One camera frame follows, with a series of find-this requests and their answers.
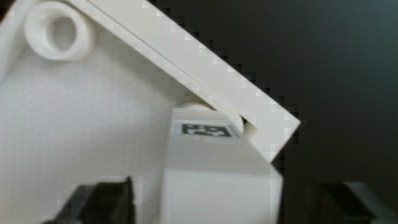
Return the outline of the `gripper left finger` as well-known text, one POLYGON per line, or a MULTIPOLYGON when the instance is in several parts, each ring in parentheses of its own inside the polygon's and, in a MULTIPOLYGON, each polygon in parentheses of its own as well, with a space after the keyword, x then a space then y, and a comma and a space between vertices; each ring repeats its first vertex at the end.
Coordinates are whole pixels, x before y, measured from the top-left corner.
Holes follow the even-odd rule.
POLYGON ((80 185, 43 224, 137 224, 134 180, 80 185))

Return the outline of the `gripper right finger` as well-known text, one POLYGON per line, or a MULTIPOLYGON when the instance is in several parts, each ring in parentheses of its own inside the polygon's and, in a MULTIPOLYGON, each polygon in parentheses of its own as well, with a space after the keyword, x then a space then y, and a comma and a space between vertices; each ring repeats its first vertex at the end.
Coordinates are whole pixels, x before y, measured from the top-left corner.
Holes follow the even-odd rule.
POLYGON ((306 224, 398 224, 398 214, 363 182, 313 183, 306 211, 306 224))

